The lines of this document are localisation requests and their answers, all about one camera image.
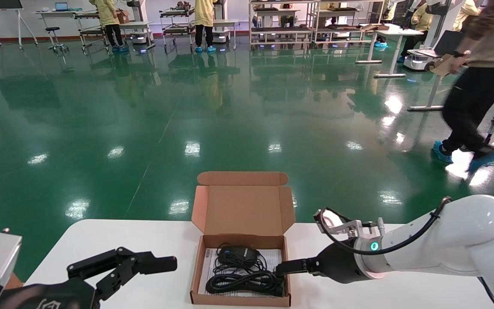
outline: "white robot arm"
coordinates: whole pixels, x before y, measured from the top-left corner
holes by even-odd
[[[278,274],[309,272],[340,283],[392,271],[477,276],[494,301],[494,196],[444,198],[435,211],[388,233],[381,218],[361,223],[323,209],[314,219],[334,243],[317,257],[284,262]],[[335,239],[340,233],[348,239]]]

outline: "black cable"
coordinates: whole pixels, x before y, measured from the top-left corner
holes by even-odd
[[[247,290],[282,297],[283,289],[280,288],[282,282],[282,279],[278,279],[269,270],[259,270],[247,275],[236,273],[214,275],[207,281],[205,289],[211,294]]]
[[[320,212],[319,212],[319,216],[318,216],[318,219],[317,221],[319,221],[318,223],[322,226],[322,229],[323,229],[323,232],[325,234],[327,234],[327,236],[329,238],[331,238],[331,240],[333,240],[333,242],[335,244],[337,244],[337,246],[339,246],[341,249],[344,249],[348,252],[351,252],[353,254],[360,254],[360,255],[380,255],[380,254],[388,254],[392,251],[396,251],[398,249],[401,249],[405,246],[407,246],[408,244],[414,242],[415,240],[417,240],[419,237],[421,237],[428,229],[430,229],[430,227],[432,226],[432,224],[440,217],[440,214],[441,212],[443,211],[443,208],[445,206],[445,204],[451,202],[452,199],[448,196],[444,197],[442,200],[441,200],[441,203],[440,205],[438,206],[438,208],[434,211],[434,212],[431,212],[430,213],[430,218],[428,219],[428,221],[424,224],[424,226],[417,231],[417,233],[413,234],[413,236],[409,237],[408,239],[400,242],[399,244],[396,244],[392,247],[388,247],[386,249],[382,249],[382,250],[376,250],[376,251],[363,251],[363,250],[357,250],[357,249],[354,249],[354,248],[351,248],[350,246],[348,245],[345,245],[344,243],[338,241],[335,239],[335,237],[333,237],[333,235],[331,235],[331,233],[327,230],[327,226],[324,224],[324,221],[323,221],[323,218],[322,218],[322,214],[324,213],[324,211],[331,211],[332,213],[338,215],[339,217],[341,216],[339,213],[337,213],[336,211],[332,210],[332,209],[322,209]]]
[[[478,280],[480,280],[480,282],[482,283],[482,285],[484,286],[484,289],[485,289],[485,292],[488,294],[488,297],[489,299],[491,300],[491,302],[493,303],[494,305],[494,295],[493,293],[491,292],[491,290],[489,289],[489,286],[487,285],[487,283],[485,282],[484,278],[482,277],[478,277]]]
[[[223,248],[229,248],[230,252],[222,254]],[[255,258],[245,259],[244,256],[236,256],[234,246],[225,243],[217,248],[217,258],[214,260],[214,276],[205,284],[205,289],[211,294],[227,293],[238,290],[248,290],[257,293],[270,294],[282,297],[282,278],[277,278],[270,272],[266,258],[259,251],[256,251]]]

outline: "brown box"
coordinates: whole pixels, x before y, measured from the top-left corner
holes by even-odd
[[[129,12],[120,10],[117,12],[117,19],[119,20],[120,24],[127,24],[129,23]]]
[[[295,222],[289,180],[280,172],[204,172],[198,176],[192,222],[202,232],[190,288],[197,305],[291,306],[291,286],[285,279],[283,297],[225,297],[199,294],[206,248],[227,242],[256,249],[280,249],[288,260],[283,236]]]
[[[359,29],[361,31],[388,30],[390,29],[390,26],[386,26],[386,24],[367,24]]]
[[[434,68],[431,69],[430,72],[441,77],[448,76],[451,74],[451,63],[453,63],[453,61],[455,61],[455,57],[445,54],[434,63]]]

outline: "box lid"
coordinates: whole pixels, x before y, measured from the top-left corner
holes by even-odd
[[[295,222],[288,180],[280,172],[204,172],[192,222],[205,235],[283,235]]]

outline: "cart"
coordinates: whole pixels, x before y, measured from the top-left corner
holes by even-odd
[[[194,14],[196,8],[192,7],[189,10],[176,10],[176,9],[167,9],[159,11],[159,19],[161,21],[161,29],[163,31],[163,48],[165,49],[165,53],[172,51],[176,48],[176,36],[188,35],[190,38],[190,51],[193,51],[194,43],[192,41],[192,32],[196,28],[194,26],[194,22],[190,21],[190,17]],[[171,25],[163,27],[163,18],[170,18]],[[185,18],[186,23],[175,24],[174,18]],[[173,48],[167,51],[167,36],[172,37]]]

